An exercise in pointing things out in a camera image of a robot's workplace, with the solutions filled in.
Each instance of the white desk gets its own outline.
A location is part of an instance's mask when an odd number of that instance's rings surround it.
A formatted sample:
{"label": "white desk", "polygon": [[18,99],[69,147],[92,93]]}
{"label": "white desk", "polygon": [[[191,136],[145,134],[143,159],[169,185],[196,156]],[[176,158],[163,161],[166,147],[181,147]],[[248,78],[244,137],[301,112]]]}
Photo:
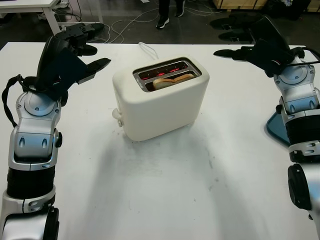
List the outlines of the white desk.
{"label": "white desk", "polygon": [[[308,212],[290,200],[287,149],[264,131],[280,97],[273,79],[250,63],[213,56],[240,46],[151,45],[160,57],[189,53],[211,78],[194,124],[144,142],[129,140],[112,118],[112,76],[150,57],[138,45],[95,46],[97,55],[83,57],[86,63],[102,57],[112,62],[69,90],[58,124],[60,240],[318,239]],[[0,89],[17,74],[35,76],[43,47],[8,43],[0,51]],[[21,93],[19,85],[9,92],[16,120]],[[2,192],[12,131],[3,110],[0,124]]]}
{"label": "white desk", "polygon": [[59,0],[14,0],[0,1],[0,14],[2,13],[38,13],[44,12],[53,34],[60,33],[52,8]]}

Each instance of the black shoe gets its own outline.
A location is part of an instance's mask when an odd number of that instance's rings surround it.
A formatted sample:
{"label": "black shoe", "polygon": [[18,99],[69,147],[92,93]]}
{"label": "black shoe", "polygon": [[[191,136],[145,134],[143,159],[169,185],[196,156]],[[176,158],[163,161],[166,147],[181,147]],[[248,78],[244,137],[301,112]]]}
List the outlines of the black shoe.
{"label": "black shoe", "polygon": [[175,13],[175,16],[177,18],[180,18],[183,16],[183,14],[185,13],[185,3],[186,3],[186,0],[183,0],[182,4],[177,4],[176,5],[176,13]]}
{"label": "black shoe", "polygon": [[169,23],[169,17],[167,16],[160,16],[158,24],[155,26],[157,29],[163,29],[166,24]]}

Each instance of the person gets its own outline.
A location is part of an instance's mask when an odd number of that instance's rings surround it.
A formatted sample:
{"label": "person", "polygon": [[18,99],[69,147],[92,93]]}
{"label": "person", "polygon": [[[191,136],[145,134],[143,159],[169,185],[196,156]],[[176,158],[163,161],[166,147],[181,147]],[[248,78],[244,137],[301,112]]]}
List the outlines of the person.
{"label": "person", "polygon": [[[176,2],[175,16],[177,18],[180,18],[184,14],[186,0],[175,0],[175,2]],[[163,29],[165,25],[169,23],[169,5],[170,5],[170,0],[159,0],[160,18],[156,25],[157,29]]]}

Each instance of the table leg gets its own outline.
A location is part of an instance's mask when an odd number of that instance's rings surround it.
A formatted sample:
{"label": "table leg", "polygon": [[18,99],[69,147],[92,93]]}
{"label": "table leg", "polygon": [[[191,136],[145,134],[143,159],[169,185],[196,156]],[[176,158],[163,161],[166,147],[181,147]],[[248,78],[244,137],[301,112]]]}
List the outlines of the table leg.
{"label": "table leg", "polygon": [[96,9],[98,12],[98,18],[99,18],[99,23],[103,24],[104,19],[102,17],[102,12],[101,12],[101,7],[100,7],[100,0],[96,0]]}
{"label": "table leg", "polygon": [[52,12],[52,10],[48,7],[43,7],[42,8],[44,15],[46,16],[46,19],[50,25],[50,28],[53,32],[54,35],[56,35],[57,33],[60,33],[61,30],[59,28],[59,25],[57,23],[57,20],[55,18],[54,13]]}

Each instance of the black strap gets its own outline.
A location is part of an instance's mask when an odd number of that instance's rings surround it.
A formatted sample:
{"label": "black strap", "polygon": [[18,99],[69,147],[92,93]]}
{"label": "black strap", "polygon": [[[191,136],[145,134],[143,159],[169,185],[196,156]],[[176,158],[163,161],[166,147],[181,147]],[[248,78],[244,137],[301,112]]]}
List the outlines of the black strap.
{"label": "black strap", "polygon": [[1,96],[5,115],[10,120],[10,122],[12,123],[12,126],[14,128],[17,126],[17,123],[15,122],[14,117],[12,116],[12,113],[7,105],[7,100],[8,100],[9,88],[16,84],[19,77],[20,77],[20,74],[18,76],[15,76],[15,77],[12,77],[9,79],[5,89],[2,92],[2,96]]}

